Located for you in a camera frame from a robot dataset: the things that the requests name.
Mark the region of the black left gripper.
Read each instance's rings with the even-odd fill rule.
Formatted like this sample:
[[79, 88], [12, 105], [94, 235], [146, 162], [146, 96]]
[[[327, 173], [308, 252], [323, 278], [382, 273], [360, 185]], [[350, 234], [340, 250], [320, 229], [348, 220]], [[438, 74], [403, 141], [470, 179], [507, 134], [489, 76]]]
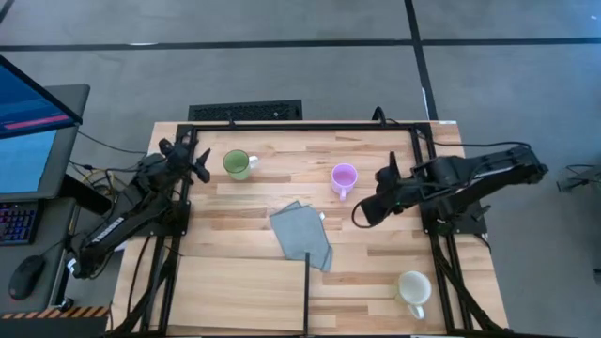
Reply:
[[191, 174], [196, 174], [203, 183], [210, 182], [210, 172], [206, 168], [206, 162], [211, 149], [208, 148], [195, 161], [191, 161], [190, 157], [194, 154], [196, 145], [197, 141], [188, 144], [172, 144], [165, 138], [159, 141], [160, 151], [166, 159], [166, 171], [169, 177], [193, 184]]

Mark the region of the green mug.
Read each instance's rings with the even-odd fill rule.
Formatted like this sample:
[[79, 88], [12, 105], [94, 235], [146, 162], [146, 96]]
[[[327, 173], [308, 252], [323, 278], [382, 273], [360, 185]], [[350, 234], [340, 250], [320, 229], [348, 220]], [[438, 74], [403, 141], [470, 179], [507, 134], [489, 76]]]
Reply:
[[231, 150], [223, 157], [223, 168], [235, 180], [248, 178], [258, 163], [257, 156], [251, 156], [239, 149]]

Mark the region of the pink mug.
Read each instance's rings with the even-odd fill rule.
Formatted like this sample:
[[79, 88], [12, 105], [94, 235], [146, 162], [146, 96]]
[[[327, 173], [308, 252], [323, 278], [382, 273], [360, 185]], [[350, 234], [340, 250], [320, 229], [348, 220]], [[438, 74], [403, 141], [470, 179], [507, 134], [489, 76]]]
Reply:
[[356, 168], [349, 163], [339, 163], [331, 170], [331, 188], [341, 202], [347, 199], [358, 180]]

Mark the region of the cream mug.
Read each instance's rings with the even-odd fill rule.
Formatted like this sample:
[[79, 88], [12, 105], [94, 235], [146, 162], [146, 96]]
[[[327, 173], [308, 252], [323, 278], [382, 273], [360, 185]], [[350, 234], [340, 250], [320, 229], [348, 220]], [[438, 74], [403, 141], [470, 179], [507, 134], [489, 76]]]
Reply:
[[421, 272], [407, 271], [398, 277], [395, 298], [404, 302], [416, 319], [425, 319], [424, 305], [431, 295], [432, 284]]

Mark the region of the wooden shelf board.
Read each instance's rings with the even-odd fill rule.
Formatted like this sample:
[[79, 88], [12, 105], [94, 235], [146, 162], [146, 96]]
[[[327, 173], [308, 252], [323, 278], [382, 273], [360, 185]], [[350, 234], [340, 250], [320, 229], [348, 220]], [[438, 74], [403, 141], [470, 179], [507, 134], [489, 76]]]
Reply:
[[185, 256], [169, 323], [250, 330], [303, 330], [301, 261]]

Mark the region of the grey cloth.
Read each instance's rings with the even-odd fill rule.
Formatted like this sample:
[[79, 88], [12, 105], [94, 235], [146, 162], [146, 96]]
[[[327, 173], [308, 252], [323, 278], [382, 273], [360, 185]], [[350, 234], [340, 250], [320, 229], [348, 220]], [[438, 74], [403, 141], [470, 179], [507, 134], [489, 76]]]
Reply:
[[309, 254], [313, 268], [322, 272], [331, 270], [333, 249], [324, 229], [324, 219], [322, 213], [299, 201], [270, 215], [270, 226], [286, 259], [305, 260]]

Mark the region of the black monitor stand foot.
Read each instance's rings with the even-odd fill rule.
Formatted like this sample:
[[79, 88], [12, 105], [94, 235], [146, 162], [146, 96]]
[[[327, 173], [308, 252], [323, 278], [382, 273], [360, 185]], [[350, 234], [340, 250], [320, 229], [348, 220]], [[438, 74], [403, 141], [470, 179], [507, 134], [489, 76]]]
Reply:
[[112, 202], [107, 197], [68, 174], [64, 175], [58, 197], [73, 198], [79, 207], [98, 215], [106, 213], [112, 207]]

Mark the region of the grey desk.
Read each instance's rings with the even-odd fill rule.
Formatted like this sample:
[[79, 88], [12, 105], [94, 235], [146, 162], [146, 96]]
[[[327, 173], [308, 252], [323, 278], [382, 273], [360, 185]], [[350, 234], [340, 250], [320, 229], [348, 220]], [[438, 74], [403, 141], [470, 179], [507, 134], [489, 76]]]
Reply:
[[[64, 245], [61, 241], [69, 231], [75, 201], [69, 198], [45, 202], [38, 232], [30, 245], [0, 246], [0, 315], [40, 312], [55, 303], [64, 275]], [[25, 300], [14, 300], [8, 294], [8, 284], [14, 270], [28, 256], [42, 254], [45, 260], [32, 294]]]

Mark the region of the grey framed screen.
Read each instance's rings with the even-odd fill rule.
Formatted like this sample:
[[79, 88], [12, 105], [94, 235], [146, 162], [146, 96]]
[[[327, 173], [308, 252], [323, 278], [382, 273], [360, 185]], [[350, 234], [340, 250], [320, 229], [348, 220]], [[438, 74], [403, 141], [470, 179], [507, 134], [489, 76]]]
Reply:
[[0, 139], [0, 201], [60, 195], [78, 129]]

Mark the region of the black framed monitor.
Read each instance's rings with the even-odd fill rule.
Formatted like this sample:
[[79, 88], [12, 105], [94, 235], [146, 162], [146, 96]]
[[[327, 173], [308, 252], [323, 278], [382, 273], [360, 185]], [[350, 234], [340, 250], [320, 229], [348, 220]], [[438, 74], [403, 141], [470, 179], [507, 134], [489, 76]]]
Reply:
[[82, 123], [66, 104], [0, 55], [0, 139]]

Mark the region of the black stand leg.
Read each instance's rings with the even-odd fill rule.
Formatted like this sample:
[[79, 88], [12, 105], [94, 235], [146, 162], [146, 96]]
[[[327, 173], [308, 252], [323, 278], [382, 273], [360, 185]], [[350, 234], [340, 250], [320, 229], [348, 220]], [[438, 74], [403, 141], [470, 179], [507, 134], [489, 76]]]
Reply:
[[568, 164], [565, 169], [570, 176], [556, 183], [560, 192], [571, 192], [576, 187], [585, 185], [601, 187], [601, 164]]

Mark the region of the backlit keyboard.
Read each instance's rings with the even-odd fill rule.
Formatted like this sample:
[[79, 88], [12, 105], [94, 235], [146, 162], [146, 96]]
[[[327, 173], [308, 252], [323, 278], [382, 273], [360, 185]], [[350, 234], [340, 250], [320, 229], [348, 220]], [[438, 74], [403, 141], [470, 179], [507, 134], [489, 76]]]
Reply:
[[0, 203], [0, 246], [31, 244], [41, 213], [40, 201]]

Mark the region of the hazard striped bar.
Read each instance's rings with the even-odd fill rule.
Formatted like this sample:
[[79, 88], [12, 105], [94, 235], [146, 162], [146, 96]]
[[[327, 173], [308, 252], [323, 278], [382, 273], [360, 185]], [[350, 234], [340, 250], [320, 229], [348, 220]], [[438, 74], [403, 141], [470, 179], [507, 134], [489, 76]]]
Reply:
[[73, 307], [65, 312], [48, 308], [40, 312], [0, 315], [0, 338], [95, 338], [111, 328], [107, 306]]

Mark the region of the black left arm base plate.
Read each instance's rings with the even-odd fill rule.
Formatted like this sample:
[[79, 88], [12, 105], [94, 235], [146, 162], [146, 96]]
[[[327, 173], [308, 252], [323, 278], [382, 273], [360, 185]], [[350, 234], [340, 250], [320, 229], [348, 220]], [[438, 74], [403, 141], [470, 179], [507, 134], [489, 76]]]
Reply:
[[185, 236], [191, 213], [190, 201], [172, 201], [171, 206], [160, 216], [142, 225], [134, 237]]

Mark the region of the black aluminium table frame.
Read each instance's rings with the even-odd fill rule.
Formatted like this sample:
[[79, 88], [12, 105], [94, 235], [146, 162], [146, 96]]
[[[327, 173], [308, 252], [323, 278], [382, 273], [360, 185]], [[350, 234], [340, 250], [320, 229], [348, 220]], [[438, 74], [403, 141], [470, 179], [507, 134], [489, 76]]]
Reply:
[[[439, 294], [426, 303], [424, 320], [414, 318], [395, 298], [395, 280], [401, 273], [436, 275], [419, 209], [391, 216], [372, 229], [357, 227], [362, 214], [354, 209], [373, 194], [374, 174], [385, 166], [390, 151], [403, 171], [417, 157], [464, 154], [456, 124], [434, 122], [430, 128], [433, 146], [413, 140], [396, 124], [382, 127], [373, 121], [277, 122], [257, 130], [246, 122], [234, 130], [217, 122], [203, 124], [199, 147], [211, 149], [211, 180], [191, 187], [188, 232], [181, 240], [167, 240], [165, 250], [176, 255], [178, 264], [185, 256], [282, 259], [269, 217], [299, 201], [325, 214], [333, 248], [331, 270], [310, 271], [308, 338], [442, 333]], [[235, 149], [259, 158], [245, 180], [231, 178], [223, 168], [223, 157]], [[349, 163], [358, 172], [344, 202], [331, 188], [331, 170], [339, 163]]]

